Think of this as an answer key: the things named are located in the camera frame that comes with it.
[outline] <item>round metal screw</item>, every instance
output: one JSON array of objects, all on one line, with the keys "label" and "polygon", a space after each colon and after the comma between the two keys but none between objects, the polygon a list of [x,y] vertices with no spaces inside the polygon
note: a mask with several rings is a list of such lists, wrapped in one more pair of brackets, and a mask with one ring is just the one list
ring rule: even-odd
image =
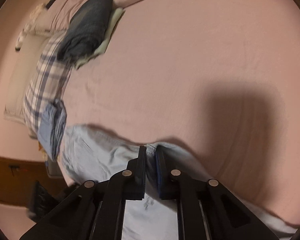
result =
[{"label": "round metal screw", "polygon": [[181,174],[181,171],[179,171],[179,170],[172,170],[172,171],[171,171],[171,174],[172,174],[173,176],[179,176],[179,175]]},{"label": "round metal screw", "polygon": [[84,186],[89,188],[89,187],[93,187],[94,186],[94,181],[93,180],[87,180],[85,183],[84,183]]},{"label": "round metal screw", "polygon": [[129,171],[129,170],[125,170],[122,172],[122,175],[125,176],[125,177],[129,177],[132,175],[132,171]]},{"label": "round metal screw", "polygon": [[216,187],[216,186],[219,185],[219,182],[216,179],[210,179],[209,180],[209,185],[213,186],[213,187]]}]

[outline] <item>plaid shirt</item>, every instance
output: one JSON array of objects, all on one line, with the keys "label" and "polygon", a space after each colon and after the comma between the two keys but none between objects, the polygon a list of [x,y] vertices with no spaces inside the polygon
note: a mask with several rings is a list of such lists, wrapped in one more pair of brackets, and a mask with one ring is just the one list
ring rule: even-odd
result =
[{"label": "plaid shirt", "polygon": [[25,95],[23,109],[31,137],[36,137],[47,103],[55,98],[62,99],[70,77],[71,68],[57,60],[59,45],[65,34],[66,32],[59,32],[50,38]]}]

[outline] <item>light blue garment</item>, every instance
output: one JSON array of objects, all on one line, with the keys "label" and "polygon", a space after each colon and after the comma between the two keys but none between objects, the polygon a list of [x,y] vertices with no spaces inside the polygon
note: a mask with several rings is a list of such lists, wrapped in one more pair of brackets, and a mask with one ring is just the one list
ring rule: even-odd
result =
[{"label": "light blue garment", "polygon": [[60,99],[49,102],[41,116],[38,140],[53,161],[57,161],[66,118],[66,109]]},{"label": "light blue garment", "polygon": [[[129,145],[86,125],[68,127],[64,142],[62,164],[69,176],[78,183],[89,179],[99,182],[110,179],[115,173],[125,170],[128,161],[137,158],[139,151],[138,146]],[[165,142],[147,144],[146,194],[142,201],[126,203],[122,232],[124,240],[178,239],[176,203],[159,200],[155,190],[155,150],[159,145],[165,147],[165,152],[192,178],[202,181],[212,178],[202,165],[181,147]],[[296,230],[282,220],[250,203],[242,202],[279,237],[288,236],[289,239],[295,233]]]}]

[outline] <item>mattress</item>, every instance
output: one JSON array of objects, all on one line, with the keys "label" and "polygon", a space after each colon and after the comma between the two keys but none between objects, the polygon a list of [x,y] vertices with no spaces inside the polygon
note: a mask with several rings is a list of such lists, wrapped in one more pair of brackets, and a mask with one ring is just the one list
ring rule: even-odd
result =
[{"label": "mattress", "polygon": [[300,10],[293,0],[143,0],[73,71],[67,126],[194,154],[240,197],[300,224]]}]

